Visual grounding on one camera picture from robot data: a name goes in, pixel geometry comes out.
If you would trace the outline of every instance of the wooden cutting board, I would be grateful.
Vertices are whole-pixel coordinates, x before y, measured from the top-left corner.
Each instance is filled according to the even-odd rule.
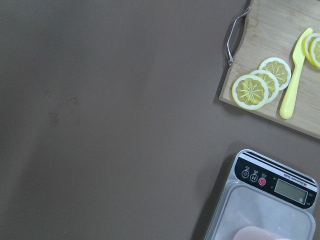
[[[320,33],[320,1],[252,0],[250,6],[240,45],[219,96],[234,106],[231,87],[237,78],[256,70],[270,57],[285,60],[293,72],[292,51],[300,35],[307,28]],[[287,120],[279,115],[284,95],[282,90],[271,103],[248,112],[320,139],[320,69],[304,61],[294,112]]]

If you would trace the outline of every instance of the table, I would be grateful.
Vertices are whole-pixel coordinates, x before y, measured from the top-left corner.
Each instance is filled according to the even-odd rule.
[[[320,181],[318,139],[219,101],[248,4],[2,1],[0,239],[201,239],[246,148]]]

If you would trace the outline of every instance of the scale control panel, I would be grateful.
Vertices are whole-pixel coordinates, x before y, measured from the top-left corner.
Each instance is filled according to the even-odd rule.
[[[317,185],[311,178],[255,153],[239,155],[234,173],[238,180],[299,208],[308,209],[315,203]]]

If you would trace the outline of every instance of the metal handle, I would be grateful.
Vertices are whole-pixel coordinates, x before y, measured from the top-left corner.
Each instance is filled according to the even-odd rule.
[[[251,7],[248,6],[248,7],[246,8],[246,10],[245,10],[240,16],[238,16],[238,17],[234,20],[234,22],[233,22],[233,26],[232,26],[232,29],[231,29],[231,32],[230,32],[228,41],[226,42],[226,48],[227,48],[228,54],[229,54],[229,60],[228,60],[228,67],[229,67],[229,68],[231,67],[232,63],[234,62],[234,58],[233,58],[233,56],[232,56],[232,54],[231,54],[230,47],[229,47],[229,42],[230,42],[232,33],[233,33],[234,29],[235,29],[236,22],[237,22],[240,18],[247,16],[248,13],[249,13],[249,11],[250,11],[250,9],[251,9]]]

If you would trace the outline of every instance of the kitchen scale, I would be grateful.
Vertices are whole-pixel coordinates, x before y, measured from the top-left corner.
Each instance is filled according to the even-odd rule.
[[[255,151],[232,164],[204,240],[312,240],[318,184]]]

